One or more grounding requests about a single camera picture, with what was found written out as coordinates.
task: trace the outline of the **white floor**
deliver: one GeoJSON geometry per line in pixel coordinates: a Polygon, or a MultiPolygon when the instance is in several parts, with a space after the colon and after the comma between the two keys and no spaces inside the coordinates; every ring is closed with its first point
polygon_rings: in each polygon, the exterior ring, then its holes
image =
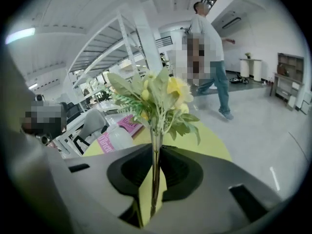
{"type": "Polygon", "coordinates": [[[217,94],[195,97],[190,109],[222,139],[235,164],[285,199],[297,190],[311,160],[312,117],[268,94],[268,88],[231,92],[232,121],[218,112],[217,94]]]}

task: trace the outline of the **glass vase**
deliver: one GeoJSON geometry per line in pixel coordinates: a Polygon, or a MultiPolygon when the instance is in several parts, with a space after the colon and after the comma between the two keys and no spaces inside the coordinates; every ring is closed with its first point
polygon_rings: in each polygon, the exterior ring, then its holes
{"type": "Polygon", "coordinates": [[[151,128],[151,140],[153,146],[153,180],[152,180],[152,204],[151,217],[156,212],[156,204],[159,192],[159,178],[160,178],[160,147],[163,141],[163,135],[155,133],[151,128]]]}

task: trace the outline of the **man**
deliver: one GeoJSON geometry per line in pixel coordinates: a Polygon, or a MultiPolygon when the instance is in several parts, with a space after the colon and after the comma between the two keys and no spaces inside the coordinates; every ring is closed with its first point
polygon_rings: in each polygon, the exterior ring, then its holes
{"type": "Polygon", "coordinates": [[[196,2],[194,10],[196,15],[191,22],[191,34],[193,37],[193,65],[198,66],[200,80],[197,92],[207,94],[209,87],[215,84],[220,100],[219,112],[226,119],[231,120],[234,117],[229,108],[229,83],[225,73],[222,42],[228,41],[235,44],[235,41],[229,38],[222,39],[219,36],[206,19],[209,12],[206,5],[196,2]]]}

